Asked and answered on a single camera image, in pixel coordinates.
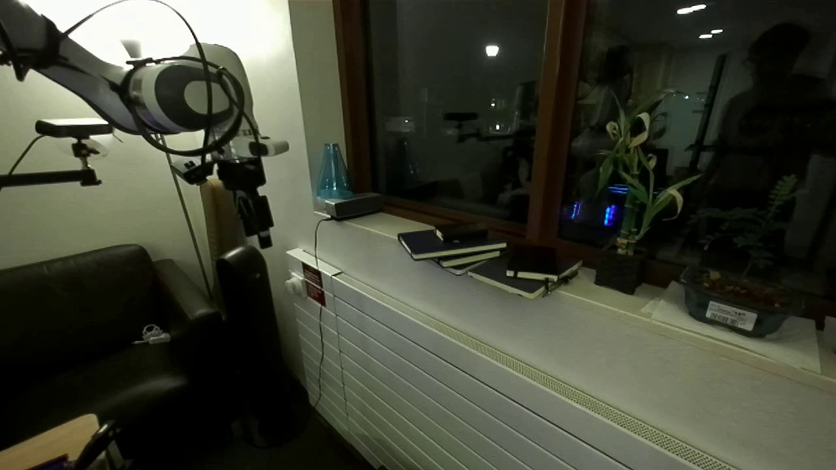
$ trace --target window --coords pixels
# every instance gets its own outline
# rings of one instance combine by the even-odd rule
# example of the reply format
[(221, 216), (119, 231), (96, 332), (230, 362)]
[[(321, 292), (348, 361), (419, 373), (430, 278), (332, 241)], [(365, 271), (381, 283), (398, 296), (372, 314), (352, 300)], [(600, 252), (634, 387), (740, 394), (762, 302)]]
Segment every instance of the window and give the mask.
[(752, 207), (795, 176), (787, 283), (836, 271), (831, 0), (334, 2), (355, 184), (411, 214), (483, 220), (592, 255), (618, 189), (588, 198), (616, 105), (652, 103), (658, 181), (702, 178), (648, 241), (650, 274), (694, 261), (693, 214)]

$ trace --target blue bottle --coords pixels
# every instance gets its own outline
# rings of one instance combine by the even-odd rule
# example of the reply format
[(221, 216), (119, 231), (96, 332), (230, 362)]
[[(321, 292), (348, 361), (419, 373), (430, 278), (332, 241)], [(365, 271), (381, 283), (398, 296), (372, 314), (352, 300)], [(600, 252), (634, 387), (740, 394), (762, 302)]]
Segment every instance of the blue bottle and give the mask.
[(344, 159), (339, 143), (325, 143), (321, 155), (321, 178), (315, 189), (315, 198), (349, 198)]

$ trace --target floor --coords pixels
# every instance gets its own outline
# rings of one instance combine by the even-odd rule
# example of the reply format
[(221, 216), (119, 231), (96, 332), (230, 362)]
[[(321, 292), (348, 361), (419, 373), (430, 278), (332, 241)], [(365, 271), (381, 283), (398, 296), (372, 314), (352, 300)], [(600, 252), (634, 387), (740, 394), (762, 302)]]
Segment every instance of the floor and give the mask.
[(228, 436), (177, 454), (133, 463), (131, 470), (372, 470), (310, 408), (300, 408), (287, 441), (267, 443), (238, 423)]

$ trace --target wooden window frame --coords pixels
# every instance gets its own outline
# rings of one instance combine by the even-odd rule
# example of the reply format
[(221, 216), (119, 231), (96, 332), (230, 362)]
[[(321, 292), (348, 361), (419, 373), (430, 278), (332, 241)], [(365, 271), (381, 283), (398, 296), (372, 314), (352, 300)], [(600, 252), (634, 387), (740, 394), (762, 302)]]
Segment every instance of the wooden window frame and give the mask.
[[(349, 184), (358, 191), (372, 191), (372, 78), (365, 58), (365, 2), (368, 0), (332, 0), (336, 58), (339, 58), (339, 86), (344, 111), (344, 151), (349, 159)], [(483, 223), (509, 241), (531, 241), (556, 246), (560, 253), (581, 255), (586, 267), (599, 263), (599, 249), (560, 237), (560, 210), (564, 198), (564, 176), (570, 161), (573, 112), (581, 53), (586, 40), (588, 0), (548, 0), (545, 31), (543, 31), (543, 62), (539, 78), (539, 130), (534, 148), (534, 181), (527, 201), (527, 223), (507, 223), (497, 216), (481, 216), (459, 210), (441, 210), (421, 201), (386, 197), (386, 212), (402, 214), (421, 223)], [(668, 284), (682, 271), (676, 261), (650, 258), (646, 267), (646, 283)], [(836, 300), (814, 297), (813, 315), (836, 315)]]

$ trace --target robotic arm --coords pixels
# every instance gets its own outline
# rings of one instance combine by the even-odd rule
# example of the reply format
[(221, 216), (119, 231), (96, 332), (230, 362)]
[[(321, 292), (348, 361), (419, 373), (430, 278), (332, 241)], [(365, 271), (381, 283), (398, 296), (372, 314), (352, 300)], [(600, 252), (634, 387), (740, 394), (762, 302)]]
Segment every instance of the robotic arm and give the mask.
[[(80, 97), (112, 129), (144, 135), (160, 151), (190, 158), (176, 164), (187, 184), (203, 184), (216, 169), (236, 197), (246, 235), (255, 235), (262, 249), (272, 246), (270, 203), (259, 197), (262, 158), (283, 155), (287, 143), (262, 139), (240, 58), (228, 48), (197, 43), (177, 58), (112, 65), (75, 44), (74, 28), (57, 31), (18, 0), (2, 0), (0, 65), (14, 65), (18, 80), (36, 71)], [(203, 130), (202, 148), (164, 147), (164, 135), (190, 130)]]

